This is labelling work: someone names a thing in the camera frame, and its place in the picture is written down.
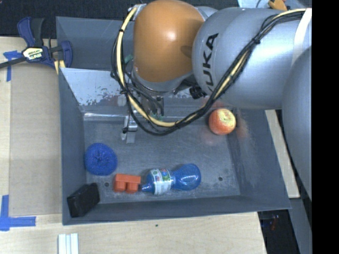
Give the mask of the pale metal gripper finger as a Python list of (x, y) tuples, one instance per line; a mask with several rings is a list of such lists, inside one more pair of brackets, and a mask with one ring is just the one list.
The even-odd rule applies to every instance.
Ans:
[(126, 143), (134, 143), (136, 133), (138, 131), (138, 125), (136, 123), (129, 123), (127, 126), (127, 133), (126, 133)]
[(126, 117), (124, 118), (123, 127), (122, 127), (122, 129), (121, 129), (121, 134), (120, 134), (121, 140), (123, 140), (123, 141), (126, 140), (127, 134), (128, 134), (128, 132), (129, 132), (129, 119), (130, 119), (129, 116), (126, 116)]

